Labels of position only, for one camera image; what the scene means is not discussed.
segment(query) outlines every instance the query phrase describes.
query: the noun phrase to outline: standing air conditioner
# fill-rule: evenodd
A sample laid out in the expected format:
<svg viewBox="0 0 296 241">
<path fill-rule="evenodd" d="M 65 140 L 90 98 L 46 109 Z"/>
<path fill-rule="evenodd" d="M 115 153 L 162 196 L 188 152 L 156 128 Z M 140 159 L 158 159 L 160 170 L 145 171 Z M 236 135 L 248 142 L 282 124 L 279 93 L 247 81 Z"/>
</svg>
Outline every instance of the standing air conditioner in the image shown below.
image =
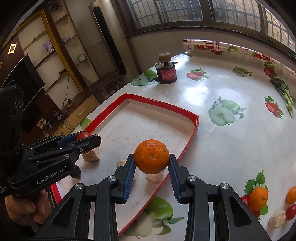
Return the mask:
<svg viewBox="0 0 296 241">
<path fill-rule="evenodd" d="M 123 84 L 131 82 L 139 73 L 110 0 L 94 1 L 89 5 L 89 11 L 120 80 Z"/>
</svg>

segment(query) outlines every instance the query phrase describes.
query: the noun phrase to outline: human hand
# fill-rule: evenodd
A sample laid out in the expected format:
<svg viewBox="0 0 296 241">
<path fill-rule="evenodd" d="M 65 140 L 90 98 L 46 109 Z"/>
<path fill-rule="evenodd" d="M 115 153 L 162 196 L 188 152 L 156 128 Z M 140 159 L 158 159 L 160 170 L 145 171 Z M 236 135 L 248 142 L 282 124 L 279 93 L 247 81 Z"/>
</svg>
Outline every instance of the human hand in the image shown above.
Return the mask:
<svg viewBox="0 0 296 241">
<path fill-rule="evenodd" d="M 27 198 L 18 198 L 13 195 L 6 197 L 5 206 L 10 219 L 20 225 L 29 225 L 24 214 L 33 213 L 33 220 L 43 224 L 52 209 L 49 205 L 47 192 L 42 190 L 40 194 L 36 203 Z"/>
</svg>

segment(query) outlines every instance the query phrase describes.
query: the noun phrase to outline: brown lid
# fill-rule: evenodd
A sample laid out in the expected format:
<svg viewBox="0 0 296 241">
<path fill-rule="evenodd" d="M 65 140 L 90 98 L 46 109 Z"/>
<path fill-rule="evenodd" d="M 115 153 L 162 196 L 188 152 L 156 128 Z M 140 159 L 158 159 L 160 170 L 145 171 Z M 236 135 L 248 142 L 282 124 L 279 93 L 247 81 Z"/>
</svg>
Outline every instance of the brown lid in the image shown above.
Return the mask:
<svg viewBox="0 0 296 241">
<path fill-rule="evenodd" d="M 159 57 L 159 61 L 161 63 L 170 62 L 172 60 L 171 57 L 170 57 L 170 53 L 160 53 L 158 55 L 158 57 Z"/>
</svg>

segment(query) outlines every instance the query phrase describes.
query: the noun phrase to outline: silver screw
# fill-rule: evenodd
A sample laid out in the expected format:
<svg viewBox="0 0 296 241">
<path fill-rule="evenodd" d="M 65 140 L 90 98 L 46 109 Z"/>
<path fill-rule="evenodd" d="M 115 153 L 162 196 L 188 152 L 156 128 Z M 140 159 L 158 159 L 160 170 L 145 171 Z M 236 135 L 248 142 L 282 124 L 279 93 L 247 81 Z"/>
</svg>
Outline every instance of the silver screw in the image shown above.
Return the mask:
<svg viewBox="0 0 296 241">
<path fill-rule="evenodd" d="M 110 176 L 108 177 L 109 182 L 115 182 L 116 181 L 116 176 Z"/>
<path fill-rule="evenodd" d="M 196 179 L 197 179 L 196 176 L 193 176 L 193 175 L 188 176 L 188 180 L 189 180 L 189 181 L 194 182 L 194 181 L 196 181 Z"/>
<path fill-rule="evenodd" d="M 229 184 L 228 183 L 221 183 L 221 187 L 223 189 L 228 189 L 229 188 Z"/>
<path fill-rule="evenodd" d="M 77 183 L 76 185 L 75 185 L 75 189 L 76 190 L 80 190 L 80 189 L 82 189 L 83 188 L 83 184 L 82 183 Z"/>
</svg>

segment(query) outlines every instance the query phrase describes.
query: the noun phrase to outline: fruit print tablecloth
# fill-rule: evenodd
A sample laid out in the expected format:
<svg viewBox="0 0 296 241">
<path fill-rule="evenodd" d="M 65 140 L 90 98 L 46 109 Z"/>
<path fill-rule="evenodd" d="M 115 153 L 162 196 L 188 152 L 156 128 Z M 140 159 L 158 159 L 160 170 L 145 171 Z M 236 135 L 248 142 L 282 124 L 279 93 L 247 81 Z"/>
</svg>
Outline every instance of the fruit print tablecloth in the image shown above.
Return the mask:
<svg viewBox="0 0 296 241">
<path fill-rule="evenodd" d="M 288 208 L 285 196 L 296 186 L 296 109 L 289 114 L 270 81 L 282 80 L 296 96 L 296 73 L 240 46 L 192 39 L 185 39 L 183 46 L 186 52 L 172 58 L 177 62 L 175 83 L 156 83 L 152 67 L 106 102 L 134 93 L 198 114 L 198 131 L 180 164 L 206 183 L 229 183 L 240 196 L 265 188 L 267 203 L 255 215 L 271 239 L 278 240 L 295 221 L 285 221 L 276 230 L 268 227 L 275 212 Z M 170 180 L 156 196 L 120 241 L 184 240 L 188 205 L 177 203 Z M 213 210 L 210 215 L 213 230 Z M 213 232 L 210 239 L 215 239 Z"/>
</svg>

